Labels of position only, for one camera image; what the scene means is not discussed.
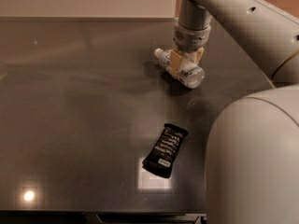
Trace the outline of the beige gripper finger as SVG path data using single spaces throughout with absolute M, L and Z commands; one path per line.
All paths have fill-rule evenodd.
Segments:
M 199 63 L 200 60 L 202 59 L 202 56 L 204 54 L 205 49 L 203 47 L 197 49 L 196 51 L 193 52 L 185 52 L 184 53 L 184 59 L 192 62 L 192 63 Z
M 183 55 L 177 51 L 172 49 L 170 51 L 170 64 L 168 65 L 167 72 L 173 77 L 177 78 L 178 77 L 178 71 L 180 64 L 182 62 Z

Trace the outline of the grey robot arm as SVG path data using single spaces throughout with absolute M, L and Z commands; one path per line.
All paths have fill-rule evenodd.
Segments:
M 179 51 L 205 44 L 210 17 L 274 87 L 228 105 L 210 130 L 207 224 L 299 224 L 299 21 L 264 0 L 182 0 Z

